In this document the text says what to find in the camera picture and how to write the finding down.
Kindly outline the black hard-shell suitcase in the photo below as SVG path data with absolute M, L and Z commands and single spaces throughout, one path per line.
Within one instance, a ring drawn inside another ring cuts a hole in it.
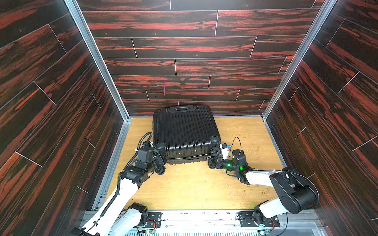
M 205 161 L 219 148 L 221 136 L 207 105 L 159 109 L 153 115 L 153 143 L 165 152 L 168 164 Z

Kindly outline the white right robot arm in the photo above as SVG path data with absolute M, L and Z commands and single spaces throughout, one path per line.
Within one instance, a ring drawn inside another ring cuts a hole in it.
M 296 169 L 288 166 L 280 170 L 258 170 L 248 166 L 243 150 L 234 150 L 232 159 L 228 159 L 228 155 L 229 146 L 224 149 L 211 148 L 209 167 L 233 172 L 233 176 L 246 185 L 272 187 L 277 194 L 276 198 L 260 203 L 254 208 L 252 219 L 257 226 L 268 225 L 268 222 L 279 214 L 298 214 L 319 202 L 319 192 L 315 185 L 297 173 Z

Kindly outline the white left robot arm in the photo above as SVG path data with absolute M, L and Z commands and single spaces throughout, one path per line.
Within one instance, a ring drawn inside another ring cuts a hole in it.
M 166 155 L 153 147 L 140 147 L 117 176 L 117 186 L 97 213 L 70 236 L 107 236 L 126 203 L 150 175 L 165 172 Z

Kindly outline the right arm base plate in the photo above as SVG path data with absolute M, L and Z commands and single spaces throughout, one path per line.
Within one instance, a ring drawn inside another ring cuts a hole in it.
M 266 218 L 261 213 L 252 211 L 240 211 L 236 216 L 241 224 L 241 227 L 279 227 L 280 223 L 277 216 Z

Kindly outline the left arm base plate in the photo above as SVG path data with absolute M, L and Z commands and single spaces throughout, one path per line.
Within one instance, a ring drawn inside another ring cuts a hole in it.
M 156 229 L 161 227 L 162 212 L 148 211 L 142 213 L 141 220 L 137 225 L 138 228 Z

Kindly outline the aluminium front rail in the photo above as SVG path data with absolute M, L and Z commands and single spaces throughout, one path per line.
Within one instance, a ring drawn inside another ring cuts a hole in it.
M 162 212 L 161 227 L 128 230 L 125 212 L 117 217 L 111 236 L 326 236 L 314 210 L 279 214 L 279 227 L 241 227 L 240 211 L 251 210 L 149 210 Z

